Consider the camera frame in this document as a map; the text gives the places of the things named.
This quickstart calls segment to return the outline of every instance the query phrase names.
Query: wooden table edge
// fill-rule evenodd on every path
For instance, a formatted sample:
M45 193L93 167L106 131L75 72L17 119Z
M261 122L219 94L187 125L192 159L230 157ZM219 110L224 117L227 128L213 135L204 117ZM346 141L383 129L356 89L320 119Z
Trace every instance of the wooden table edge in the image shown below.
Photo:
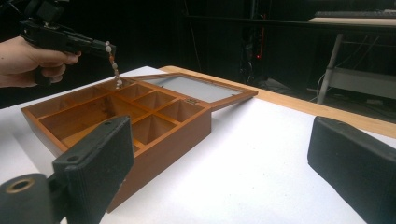
M188 69L176 67L173 65L168 65L165 67L161 67L160 70L168 73L185 73L192 76L204 77L207 79L220 81L226 84L231 84L235 86L240 86L246 89L251 89L258 92L258 95L255 96L258 99L271 102L277 105L282 105L291 109L295 109L301 112L305 112L314 116L322 116L331 119L338 119L345 123L348 123L358 129L365 130L371 133L378 133L381 135L385 135L387 137L396 138L396 124L390 123L380 119L373 119L369 117L365 117L362 115L354 114L351 112L347 112L344 110L332 108L326 105L318 105L316 103L311 103L307 101L303 101L300 99L296 99L293 97L289 97L286 95L282 95L279 93L266 91L262 89L258 89L255 87L251 87L248 85L244 85L241 83L233 82L227 79L212 77L210 75L206 75L203 73L194 72Z

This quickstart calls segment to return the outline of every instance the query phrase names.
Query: metal stand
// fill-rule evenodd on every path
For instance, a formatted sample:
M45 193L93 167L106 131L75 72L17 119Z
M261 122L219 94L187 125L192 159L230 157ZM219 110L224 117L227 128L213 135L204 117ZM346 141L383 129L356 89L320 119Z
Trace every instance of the metal stand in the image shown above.
M322 105L324 101L324 97L326 96L327 88L329 87L330 80L332 78L332 72L334 69L335 60L337 59L338 50L341 47L341 43L343 41L344 35L339 34L335 39L334 48L332 49L332 57L330 58L329 64L326 68L326 73L324 74L323 82L320 87L320 92L318 96L317 103Z

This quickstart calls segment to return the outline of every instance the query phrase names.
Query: cable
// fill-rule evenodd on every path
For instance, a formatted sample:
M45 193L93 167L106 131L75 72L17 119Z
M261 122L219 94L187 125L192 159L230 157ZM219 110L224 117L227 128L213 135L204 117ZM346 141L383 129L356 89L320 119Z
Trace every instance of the cable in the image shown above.
M184 8L186 9L187 15L190 15L186 0L184 0ZM198 55L198 48L197 48L196 41L195 41L195 34L194 34L194 30L192 29L192 25L191 25L190 21L189 21L189 26L190 26L190 30L191 30L192 44L194 45L195 57L196 57L196 60L198 63L198 69L199 69L199 72L202 73L203 71L202 71L202 67L201 67L201 61L200 61L199 55Z
M324 78L324 75L326 75L326 74L323 74L318 80L318 84L317 84L317 98L319 96L319 84L320 84L320 81Z
M272 0L270 1L270 6L268 7L268 19L271 20L271 9L272 9Z
M340 62L339 64L337 64L335 67L339 67L342 64L346 63L347 61L349 61L352 56L354 56L356 53L358 53L358 51L361 49L361 47L364 45L364 42L366 42L366 39L368 38L368 35L366 35L364 37L364 39L361 41L361 44L356 48L355 51L353 51L353 53L351 53L348 57L346 57L346 59L344 59L342 62Z
M4 4L0 5L0 16L3 15L3 13L9 8L12 7L14 8L20 15L23 16L23 13L20 12L20 10L15 7L15 4L18 4L19 2L23 2L26 0L8 0L7 2L5 2Z
M363 56L361 56L361 58L359 59L359 61L355 64L355 66L353 67L353 69L355 69L360 63L361 61L366 57L367 53L370 52L370 50L373 48L373 45L376 43L376 41L379 39L379 36L376 37L376 39L373 41L373 43L369 46L369 48L364 52Z

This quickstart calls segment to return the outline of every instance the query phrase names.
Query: electronic equipment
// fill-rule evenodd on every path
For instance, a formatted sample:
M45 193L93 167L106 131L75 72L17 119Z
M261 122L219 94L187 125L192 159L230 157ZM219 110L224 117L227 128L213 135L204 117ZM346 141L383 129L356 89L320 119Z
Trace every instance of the electronic equipment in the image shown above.
M246 17L254 20L265 20L266 15L259 13L259 0L244 2L244 6L249 6L249 13ZM241 58L239 63L239 74L235 81L244 84L258 86L262 77L262 56L264 47L264 27L246 26L242 30Z
M367 223L396 223L395 148L344 122L316 117L308 163Z
M99 223L134 164L127 116L101 123L53 163L54 174L0 186L0 223Z

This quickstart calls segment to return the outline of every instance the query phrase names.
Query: wooden box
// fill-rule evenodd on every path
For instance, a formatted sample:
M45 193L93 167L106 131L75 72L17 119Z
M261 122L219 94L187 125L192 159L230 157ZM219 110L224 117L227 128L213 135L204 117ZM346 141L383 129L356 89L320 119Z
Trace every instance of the wooden box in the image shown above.
M122 81L118 90L111 80L21 109L55 156L101 122L131 117L134 167L108 211L208 136L212 111L257 94L185 74L123 77Z

